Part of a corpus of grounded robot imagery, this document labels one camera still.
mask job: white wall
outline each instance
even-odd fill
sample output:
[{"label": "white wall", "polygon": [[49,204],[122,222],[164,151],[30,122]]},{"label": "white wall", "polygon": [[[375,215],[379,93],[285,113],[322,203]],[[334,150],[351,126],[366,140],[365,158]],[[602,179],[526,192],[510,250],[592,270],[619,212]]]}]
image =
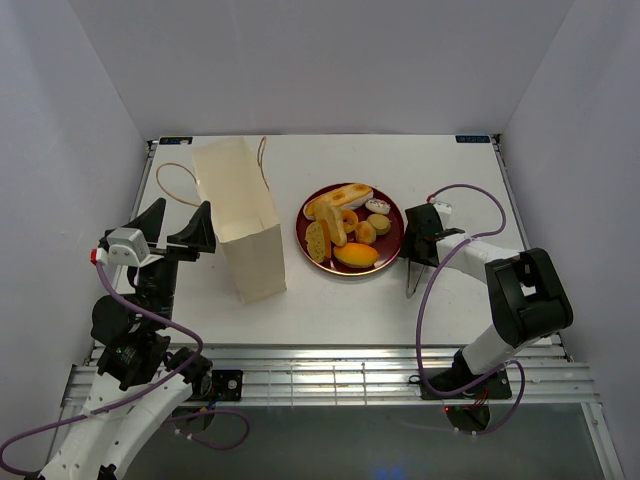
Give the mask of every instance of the white wall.
[{"label": "white wall", "polygon": [[[1,443],[58,419],[103,294],[89,250],[127,219],[146,145],[67,0],[0,0],[0,65]],[[50,439],[6,458],[41,468]]]},{"label": "white wall", "polygon": [[504,134],[534,245],[575,309],[563,336],[588,360],[629,479],[640,478],[640,4],[576,0]]},{"label": "white wall", "polygon": [[501,132],[573,0],[71,0],[146,139]]}]

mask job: white paper bag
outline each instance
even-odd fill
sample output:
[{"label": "white paper bag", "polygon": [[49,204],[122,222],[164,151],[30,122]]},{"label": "white paper bag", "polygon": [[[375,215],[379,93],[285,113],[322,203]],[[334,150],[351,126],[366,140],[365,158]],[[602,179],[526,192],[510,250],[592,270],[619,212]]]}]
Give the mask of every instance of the white paper bag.
[{"label": "white paper bag", "polygon": [[243,303],[287,289],[280,218],[261,166],[243,137],[193,148],[198,193]]}]

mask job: white table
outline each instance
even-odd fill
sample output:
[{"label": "white table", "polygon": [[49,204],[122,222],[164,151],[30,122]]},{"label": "white table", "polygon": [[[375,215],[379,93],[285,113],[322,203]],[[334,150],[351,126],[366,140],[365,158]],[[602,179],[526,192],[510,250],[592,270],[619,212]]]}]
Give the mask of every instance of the white table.
[{"label": "white table", "polygon": [[[152,161],[140,211],[165,197],[155,171],[165,162],[190,170],[190,148],[222,137],[195,137],[192,145],[159,145]],[[257,148],[259,136],[247,137]],[[491,144],[457,144],[453,136],[321,135],[270,136],[264,169],[282,223],[288,291],[243,305],[222,253],[202,254],[196,263],[182,263],[173,319],[195,330],[213,345],[400,346],[411,345],[418,306],[430,272],[417,293],[405,298],[406,261],[362,278],[341,278],[322,272],[300,251],[295,219],[304,200],[319,188],[339,182],[362,182],[389,195],[404,210],[450,183],[466,182],[493,192],[507,211],[507,228],[490,241],[522,249],[507,189]],[[198,202],[189,175],[167,167],[163,183],[175,194]],[[450,226],[467,232],[493,229],[499,214],[478,193],[456,190],[440,198],[452,203]],[[161,239],[180,231],[194,208],[167,198]],[[131,288],[121,276],[120,292]],[[463,345],[491,322],[486,287],[457,271],[445,269],[435,285],[424,321],[425,345]],[[193,343],[167,332],[174,343]]]}]

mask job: red plate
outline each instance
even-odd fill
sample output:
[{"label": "red plate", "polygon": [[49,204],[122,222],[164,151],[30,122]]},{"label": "red plate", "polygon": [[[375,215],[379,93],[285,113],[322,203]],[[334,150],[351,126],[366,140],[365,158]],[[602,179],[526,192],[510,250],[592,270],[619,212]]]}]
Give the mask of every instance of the red plate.
[{"label": "red plate", "polygon": [[[318,190],[316,193],[314,193],[304,201],[304,203],[302,204],[302,207],[300,208],[300,211],[298,212],[298,218],[296,220],[296,236],[298,237],[298,244],[300,245],[300,248],[302,249],[302,251],[304,252],[304,254],[306,255],[306,257],[309,259],[311,263],[313,263],[314,265],[316,265],[317,267],[323,270],[326,270],[327,272],[331,272],[336,275],[349,276],[349,277],[367,275],[369,273],[377,272],[378,270],[388,265],[391,265],[391,263],[398,256],[398,253],[400,253],[400,247],[402,246],[402,239],[404,237],[404,222],[402,220],[402,213],[400,212],[400,209],[398,208],[398,206],[393,202],[393,200],[391,200],[387,195],[382,193],[380,190],[373,187],[371,188],[373,188],[374,198],[379,198],[381,200],[384,200],[389,205],[391,205],[391,211],[387,215],[387,217],[391,221],[391,230],[389,230],[389,232],[387,232],[386,235],[380,235],[378,238],[376,238],[376,241],[373,242],[373,244],[371,245],[380,253],[380,258],[373,266],[369,268],[351,268],[351,267],[347,267],[346,265],[343,265],[338,260],[336,260],[335,257],[333,256],[330,260],[327,260],[326,262],[316,263],[309,256],[309,252],[307,252],[307,242],[304,239],[304,235],[305,235],[305,232],[307,231],[307,227],[312,222],[312,220],[307,220],[304,216],[304,213],[302,213],[304,206],[307,203],[309,203],[310,200],[313,200],[314,198],[322,195],[323,193],[342,187],[343,185],[349,185],[349,184],[337,183],[335,185],[329,185],[328,187],[324,187]],[[364,205],[360,208],[357,208],[355,212],[358,215],[359,221],[366,220],[367,217],[373,213],[367,210],[364,207]],[[356,241],[355,233],[349,233],[347,235],[347,241],[355,242]]]}]

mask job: pastry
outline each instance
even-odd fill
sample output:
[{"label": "pastry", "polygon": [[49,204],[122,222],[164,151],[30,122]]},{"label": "pastry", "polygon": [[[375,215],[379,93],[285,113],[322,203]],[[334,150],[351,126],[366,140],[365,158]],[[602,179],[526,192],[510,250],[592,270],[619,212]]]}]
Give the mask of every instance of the pastry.
[{"label": "pastry", "polygon": [[356,242],[371,245],[376,241],[376,229],[369,222],[359,222],[356,227]]},{"label": "pastry", "polygon": [[389,230],[391,230],[391,221],[387,217],[385,217],[384,215],[380,215],[379,213],[369,215],[369,218],[367,218],[367,222],[369,222],[375,229],[377,235],[384,235],[385,233],[389,232]]},{"label": "pastry", "polygon": [[331,257],[331,241],[329,240],[328,227],[325,232],[321,222],[326,224],[326,221],[324,220],[312,222],[309,224],[304,234],[304,239],[307,241],[307,251],[311,256],[311,259],[316,263],[322,263]]},{"label": "pastry", "polygon": [[364,205],[372,197],[373,189],[370,186],[362,183],[350,183],[310,200],[302,211],[307,220],[313,220],[315,217],[315,205],[318,201],[327,202],[329,205],[341,209],[356,209]]},{"label": "pastry", "polygon": [[391,205],[379,198],[371,198],[364,204],[367,210],[380,215],[388,215],[391,211]]},{"label": "pastry", "polygon": [[351,233],[358,226],[358,215],[353,210],[343,210],[342,223],[344,224],[344,232]]},{"label": "pastry", "polygon": [[315,205],[316,220],[326,220],[331,241],[338,246],[347,243],[347,234],[342,222],[342,210],[327,202],[319,201]]},{"label": "pastry", "polygon": [[368,268],[380,258],[378,251],[361,243],[347,243],[344,247],[333,247],[336,259],[352,268]]}]

